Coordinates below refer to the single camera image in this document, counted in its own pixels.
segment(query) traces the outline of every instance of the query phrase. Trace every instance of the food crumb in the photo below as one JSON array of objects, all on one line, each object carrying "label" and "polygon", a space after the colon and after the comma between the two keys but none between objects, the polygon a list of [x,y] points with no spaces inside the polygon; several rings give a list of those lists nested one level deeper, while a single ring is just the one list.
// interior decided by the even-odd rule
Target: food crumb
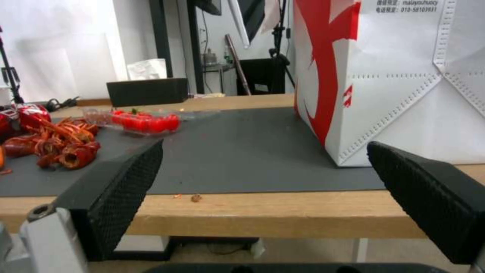
[{"label": "food crumb", "polygon": [[0,175],[5,175],[5,174],[9,174],[9,173],[13,173],[14,171],[12,169],[7,169],[7,170],[4,170],[4,171],[0,171]]},{"label": "food crumb", "polygon": [[199,202],[200,200],[202,200],[202,196],[200,196],[200,194],[194,194],[192,195],[192,197],[190,198],[190,201],[194,202],[194,203],[197,203]]}]

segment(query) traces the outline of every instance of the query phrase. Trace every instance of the cherry tomato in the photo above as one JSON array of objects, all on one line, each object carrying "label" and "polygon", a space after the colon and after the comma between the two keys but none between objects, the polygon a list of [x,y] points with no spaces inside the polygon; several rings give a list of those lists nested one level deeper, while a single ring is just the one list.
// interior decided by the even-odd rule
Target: cherry tomato
[{"label": "cherry tomato", "polygon": [[148,118],[151,118],[152,115],[149,114],[149,113],[144,113],[144,112],[139,112],[138,114],[136,114],[137,116],[139,117],[148,117]]},{"label": "cherry tomato", "polygon": [[123,126],[125,130],[133,130],[134,123],[133,123],[133,115],[131,114],[122,114],[118,115],[120,124]]},{"label": "cherry tomato", "polygon": [[167,130],[167,121],[164,118],[153,118],[150,120],[150,132],[151,133],[161,133]]},{"label": "cherry tomato", "polygon": [[148,122],[148,119],[133,119],[131,124],[134,131],[146,133],[148,132]]},{"label": "cherry tomato", "polygon": [[165,118],[167,120],[167,129],[170,131],[175,131],[180,124],[180,120],[177,115],[171,114]]},{"label": "cherry tomato", "polygon": [[111,118],[111,121],[114,123],[114,124],[119,124],[119,125],[123,125],[123,119],[121,118],[121,115],[124,114],[125,111],[123,110],[116,110],[113,112],[113,117]]}]

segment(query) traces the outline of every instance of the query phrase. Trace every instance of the textured gripper pad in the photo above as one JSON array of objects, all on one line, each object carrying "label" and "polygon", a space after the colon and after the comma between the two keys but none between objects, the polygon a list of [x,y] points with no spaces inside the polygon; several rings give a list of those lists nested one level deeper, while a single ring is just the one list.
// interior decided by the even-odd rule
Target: textured gripper pad
[{"label": "textured gripper pad", "polygon": [[378,142],[367,151],[392,197],[446,257],[471,264],[485,241],[485,187],[445,162]]},{"label": "textured gripper pad", "polygon": [[97,162],[54,204],[69,209],[90,261],[108,259],[152,186],[162,162],[162,141]]}]

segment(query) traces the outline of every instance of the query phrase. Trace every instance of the metal bolt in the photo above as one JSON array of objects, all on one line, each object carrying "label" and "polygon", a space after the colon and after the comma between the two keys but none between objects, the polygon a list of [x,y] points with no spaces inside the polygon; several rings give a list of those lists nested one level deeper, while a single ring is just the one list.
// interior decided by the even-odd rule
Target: metal bolt
[{"label": "metal bolt", "polygon": [[27,221],[29,223],[42,219],[47,215],[55,212],[55,208],[52,204],[43,204],[33,208],[27,215]]}]

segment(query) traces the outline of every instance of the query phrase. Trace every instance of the white tissue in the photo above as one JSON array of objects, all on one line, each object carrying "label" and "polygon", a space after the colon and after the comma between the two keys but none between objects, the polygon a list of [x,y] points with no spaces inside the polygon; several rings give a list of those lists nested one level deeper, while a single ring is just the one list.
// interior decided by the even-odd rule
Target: white tissue
[{"label": "white tissue", "polygon": [[167,78],[165,59],[144,60],[129,64],[127,68],[129,79],[132,81]]}]

